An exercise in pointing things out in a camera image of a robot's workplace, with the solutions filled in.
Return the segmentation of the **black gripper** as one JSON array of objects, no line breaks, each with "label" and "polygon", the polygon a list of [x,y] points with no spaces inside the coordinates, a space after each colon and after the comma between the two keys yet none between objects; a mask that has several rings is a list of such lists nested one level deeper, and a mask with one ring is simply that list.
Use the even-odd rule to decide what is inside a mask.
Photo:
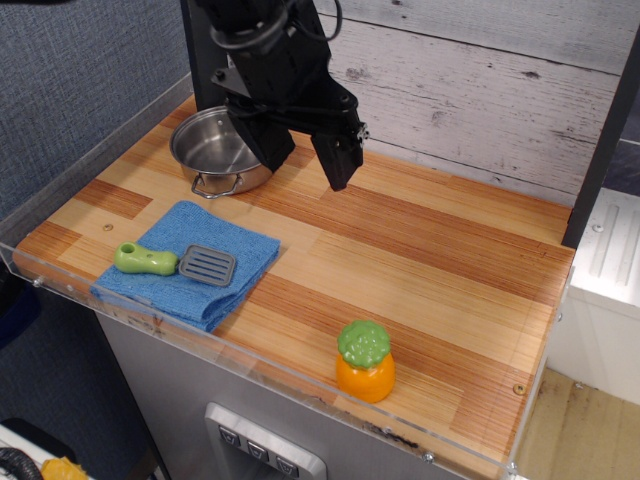
[{"label": "black gripper", "polygon": [[344,190],[363,165],[368,131],[357,98],[328,71],[331,38],[322,27],[254,24],[211,36],[232,61],[212,81],[224,88],[229,119],[260,163],[276,172],[295,149],[289,130],[303,132],[331,189]]}]

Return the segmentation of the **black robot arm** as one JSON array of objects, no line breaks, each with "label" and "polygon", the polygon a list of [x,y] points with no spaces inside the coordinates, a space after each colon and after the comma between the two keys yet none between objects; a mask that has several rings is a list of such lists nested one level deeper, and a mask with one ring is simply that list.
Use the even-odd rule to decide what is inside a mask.
[{"label": "black robot arm", "polygon": [[311,138],[331,188],[347,187],[368,136],[358,100],[329,72],[333,35],[311,1],[201,1],[213,43],[232,64],[212,76],[242,140],[270,171]]}]

